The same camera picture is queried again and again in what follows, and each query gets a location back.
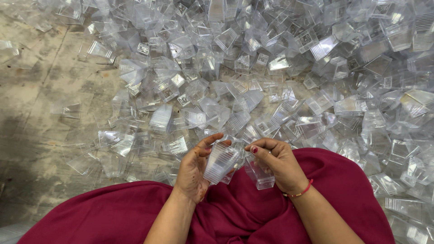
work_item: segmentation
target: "forearm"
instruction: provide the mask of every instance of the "forearm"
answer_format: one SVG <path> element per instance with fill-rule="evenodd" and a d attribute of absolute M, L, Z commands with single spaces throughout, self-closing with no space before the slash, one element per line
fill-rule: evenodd
<path fill-rule="evenodd" d="M 144 244 L 184 244 L 196 204 L 173 189 L 155 219 Z"/>
<path fill-rule="evenodd" d="M 363 244 L 357 234 L 313 186 L 291 198 L 313 244 Z"/>

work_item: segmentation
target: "bracelet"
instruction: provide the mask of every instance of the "bracelet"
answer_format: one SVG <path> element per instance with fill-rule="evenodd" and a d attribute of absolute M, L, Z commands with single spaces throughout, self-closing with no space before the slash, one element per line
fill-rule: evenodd
<path fill-rule="evenodd" d="M 286 194 L 286 193 L 283 193 L 283 196 L 285 196 L 285 197 L 290 196 L 290 197 L 292 197 L 292 198 L 294 198 L 294 197 L 299 197 L 299 196 L 303 195 L 306 191 L 309 190 L 310 185 L 311 185 L 312 183 L 313 183 L 313 179 L 309 181 L 309 185 L 307 185 L 306 189 L 305 189 L 302 193 L 299 193 L 299 194 L 297 194 L 297 195 L 288 195 L 288 194 Z"/>

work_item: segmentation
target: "maroon cloth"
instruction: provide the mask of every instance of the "maroon cloth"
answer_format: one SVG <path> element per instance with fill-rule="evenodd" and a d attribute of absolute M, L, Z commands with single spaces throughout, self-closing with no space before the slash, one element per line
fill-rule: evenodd
<path fill-rule="evenodd" d="M 366 244 L 395 243 L 368 179 L 354 162 L 318 148 L 293 152 L 313 186 Z M 50 211 L 18 244 L 141 244 L 171 190 L 137 181 L 81 194 Z M 311 242 L 291 201 L 276 186 L 256 190 L 241 169 L 229 185 L 209 188 L 196 207 L 187 243 Z"/>

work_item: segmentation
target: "left hand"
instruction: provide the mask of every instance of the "left hand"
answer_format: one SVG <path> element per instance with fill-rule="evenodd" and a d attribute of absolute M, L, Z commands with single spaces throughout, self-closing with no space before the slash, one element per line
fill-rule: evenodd
<path fill-rule="evenodd" d="M 182 193 L 195 204 L 204 198 L 210 185 L 210 182 L 204 179 L 207 157 L 211 153 L 210 145 L 222 138 L 223 133 L 208 136 L 182 158 L 174 191 Z M 223 143 L 229 146 L 232 144 L 230 140 Z"/>

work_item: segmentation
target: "hand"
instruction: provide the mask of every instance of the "hand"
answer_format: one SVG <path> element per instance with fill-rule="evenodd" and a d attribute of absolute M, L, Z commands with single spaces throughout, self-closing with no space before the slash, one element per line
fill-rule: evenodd
<path fill-rule="evenodd" d="M 210 182 L 204 179 L 207 157 L 211 153 L 210 145 L 222 138 L 223 133 L 208 136 L 182 158 L 174 191 L 182 193 L 195 204 L 204 198 L 210 185 Z M 230 140 L 223 143 L 229 146 L 232 144 Z"/>
<path fill-rule="evenodd" d="M 270 168 L 276 178 L 277 187 L 286 194 L 299 194 L 309 184 L 288 143 L 262 138 L 244 150 L 250 151 L 257 160 L 255 163 L 259 163 L 262 168 L 264 165 Z"/>

